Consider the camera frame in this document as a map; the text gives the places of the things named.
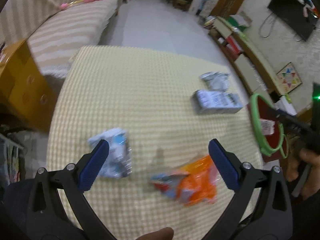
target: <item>finger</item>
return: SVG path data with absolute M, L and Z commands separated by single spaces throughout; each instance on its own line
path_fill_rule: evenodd
M 288 182 L 294 181 L 299 176 L 298 167 L 300 164 L 300 160 L 294 155 L 291 154 L 288 157 L 288 166 L 286 171 L 286 179 Z
M 313 166 L 311 168 L 309 177 L 301 190 L 301 195 L 303 200 L 306 200 L 307 198 L 311 197 L 313 194 L 317 193 L 319 189 L 320 189 L 320 166 L 318 167 Z
M 136 240 L 172 240 L 172 238 L 173 238 L 173 229 L 162 228 L 159 231 L 140 236 Z
M 308 149 L 302 149 L 299 157 L 306 163 L 310 163 L 313 167 L 320 167 L 320 155 Z

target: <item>black television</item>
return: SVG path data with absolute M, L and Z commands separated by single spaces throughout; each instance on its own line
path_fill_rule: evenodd
M 271 0 L 268 9 L 289 25 L 304 41 L 316 28 L 318 17 L 309 13 L 303 16 L 304 5 L 299 0 Z

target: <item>white floor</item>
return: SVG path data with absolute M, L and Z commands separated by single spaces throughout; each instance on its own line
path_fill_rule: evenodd
M 111 39 L 112 46 L 150 48 L 202 58 L 233 69 L 198 24 L 198 18 L 188 12 L 175 9 L 165 0 L 131 0 L 120 7 Z M 237 75 L 233 75 L 244 98 L 248 98 Z M 38 168 L 45 166 L 48 138 L 38 133 L 23 133 L 21 142 L 26 144 L 26 177 L 33 178 Z

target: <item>cable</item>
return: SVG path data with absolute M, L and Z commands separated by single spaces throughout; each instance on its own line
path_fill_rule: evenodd
M 265 25 L 266 21 L 270 18 L 271 15 L 273 15 L 273 13 L 269 14 L 269 16 L 263 21 L 263 23 L 261 24 L 261 26 L 259 28 L 259 35 L 260 35 L 261 38 L 265 39 L 265 38 L 269 37 L 271 35 L 272 31 L 273 31 L 273 28 L 275 26 L 277 17 L 275 17 L 273 22 L 271 23 L 271 28 L 270 28 L 269 34 L 267 36 L 262 36 L 262 34 L 261 34 L 261 30 L 262 30 L 263 26 Z

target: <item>box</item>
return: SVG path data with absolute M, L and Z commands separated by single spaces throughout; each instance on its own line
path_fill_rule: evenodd
M 197 90 L 191 97 L 197 114 L 234 114 L 243 108 L 237 94 Z

